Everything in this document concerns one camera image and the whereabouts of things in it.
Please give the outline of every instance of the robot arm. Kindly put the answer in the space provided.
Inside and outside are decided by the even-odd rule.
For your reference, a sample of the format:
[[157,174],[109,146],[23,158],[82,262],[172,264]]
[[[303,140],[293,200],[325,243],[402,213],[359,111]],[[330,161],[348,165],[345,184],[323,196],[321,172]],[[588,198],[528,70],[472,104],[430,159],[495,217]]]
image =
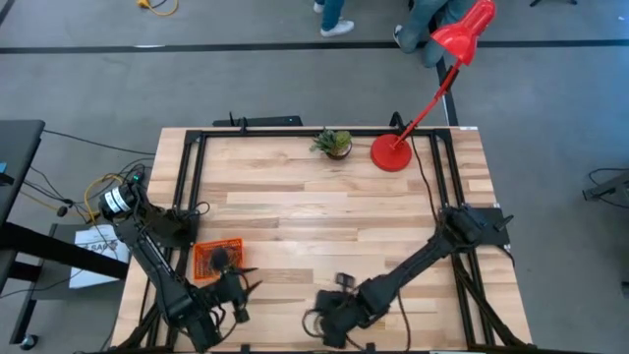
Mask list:
[[224,316],[213,318],[212,308],[231,302],[236,323],[249,320],[245,305],[259,282],[243,289],[240,278],[254,268],[230,267],[225,250],[219,249],[212,258],[222,261],[212,266],[221,272],[220,278],[197,288],[185,277],[179,276],[161,254],[157,242],[179,242],[190,247],[184,236],[192,229],[196,215],[180,214],[176,210],[151,205],[142,187],[135,183],[104,194],[99,208],[102,215],[114,224],[116,236],[127,245],[155,287],[157,309],[162,318],[169,326],[186,334],[199,353],[225,338],[219,328]]
[[[481,243],[486,225],[468,206],[447,207],[428,243],[388,274],[367,279],[354,292],[320,290],[316,294],[314,312],[321,317],[323,344],[344,348],[347,333],[367,328],[389,310],[399,290],[441,258],[466,252]],[[337,282],[349,285],[353,277],[337,274]]]

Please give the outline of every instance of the wooden table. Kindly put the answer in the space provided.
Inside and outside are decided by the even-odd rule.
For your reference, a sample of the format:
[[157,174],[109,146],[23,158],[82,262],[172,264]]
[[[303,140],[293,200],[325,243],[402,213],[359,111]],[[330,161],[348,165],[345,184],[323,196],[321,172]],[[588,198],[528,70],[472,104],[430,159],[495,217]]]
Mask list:
[[[162,130],[148,186],[154,204],[171,206],[185,132]],[[493,205],[479,132],[453,128],[452,137],[466,201],[479,207]],[[248,305],[251,320],[238,325],[215,350],[239,350],[242,343],[250,343],[253,350],[323,349],[301,326],[317,290],[338,289],[333,283],[338,271],[356,276],[357,284],[387,272],[432,235],[434,222],[418,163],[413,160],[397,173],[381,171],[370,160],[372,140],[355,138],[343,161],[310,152],[308,138],[208,140],[199,201],[210,203],[211,211],[201,218],[198,242],[243,238],[246,266],[259,267],[250,281],[263,280]],[[415,141],[439,205],[429,141],[422,137]],[[447,166],[444,148],[440,152]],[[191,161],[196,154],[191,152]],[[186,196],[193,166],[190,163]],[[446,183],[451,187],[451,180]],[[479,247],[478,254],[487,299],[517,336],[530,341],[511,262],[495,247]],[[192,281],[191,271],[192,257],[188,265]],[[132,260],[112,345],[126,339],[138,324],[145,283],[146,276]],[[414,350],[466,347],[454,284],[450,260],[444,259],[403,289]],[[148,304],[152,296],[149,292]],[[482,342],[478,310],[470,302],[477,341]],[[232,323],[226,320],[224,330]],[[158,344],[163,344],[165,325],[160,330]],[[350,334],[359,343],[375,342],[379,350],[402,349],[406,332],[397,302],[370,329]],[[194,351],[181,335],[175,350]]]

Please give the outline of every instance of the red desk lamp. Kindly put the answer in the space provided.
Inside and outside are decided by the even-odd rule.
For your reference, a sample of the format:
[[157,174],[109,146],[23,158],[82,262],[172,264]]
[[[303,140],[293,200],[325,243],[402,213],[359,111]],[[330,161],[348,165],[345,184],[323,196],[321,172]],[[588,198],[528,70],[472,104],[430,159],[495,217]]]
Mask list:
[[450,89],[454,79],[459,73],[462,64],[470,65],[476,53],[476,45],[479,35],[485,30],[487,25],[493,20],[495,15],[495,4],[492,0],[479,0],[465,14],[463,19],[456,24],[444,26],[436,30],[432,35],[437,43],[443,46],[450,54],[457,58],[453,67],[450,67],[448,74],[439,87],[432,101],[406,128],[401,136],[395,134],[385,134],[378,137],[372,145],[372,161],[379,168],[395,172],[406,167],[413,156],[411,147],[406,143],[406,137],[434,108],[439,99]]

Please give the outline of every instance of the sneaker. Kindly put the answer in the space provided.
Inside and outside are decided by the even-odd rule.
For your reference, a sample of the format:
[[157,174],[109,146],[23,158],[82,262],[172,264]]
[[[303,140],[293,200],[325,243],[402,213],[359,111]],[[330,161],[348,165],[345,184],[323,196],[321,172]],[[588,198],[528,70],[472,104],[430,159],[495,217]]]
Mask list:
[[323,12],[323,5],[319,5],[319,4],[317,4],[317,3],[314,3],[313,10],[314,10],[316,13],[320,14],[320,13],[322,13],[322,12]]
[[334,27],[334,29],[331,30],[321,30],[321,35],[324,37],[331,37],[334,35],[341,35],[341,34],[345,34],[347,32],[350,32],[354,29],[354,22],[352,21],[347,21],[347,20],[341,20],[338,22],[338,24],[336,24],[336,26]]
[[400,45],[400,40],[397,38],[397,33],[399,33],[400,30],[402,30],[402,26],[401,25],[398,25],[398,26],[395,27],[395,29],[393,30],[393,39],[397,43],[397,46],[399,46],[401,48],[402,46]]

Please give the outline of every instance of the person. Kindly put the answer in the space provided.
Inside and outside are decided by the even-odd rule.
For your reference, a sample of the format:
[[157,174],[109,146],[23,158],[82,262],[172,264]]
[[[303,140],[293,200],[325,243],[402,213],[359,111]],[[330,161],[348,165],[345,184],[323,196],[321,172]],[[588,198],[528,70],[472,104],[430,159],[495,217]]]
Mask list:
[[[440,26],[454,24],[474,5],[476,0],[415,0],[410,19],[406,25],[398,25],[393,32],[393,38],[404,53],[412,53],[417,48],[422,34],[428,30],[432,16],[445,5],[445,14]],[[422,52],[424,66],[432,68],[441,59],[445,49],[430,39]]]
[[314,11],[323,13],[321,35],[331,37],[345,34],[354,29],[354,23],[341,18],[341,9],[345,0],[314,0]]

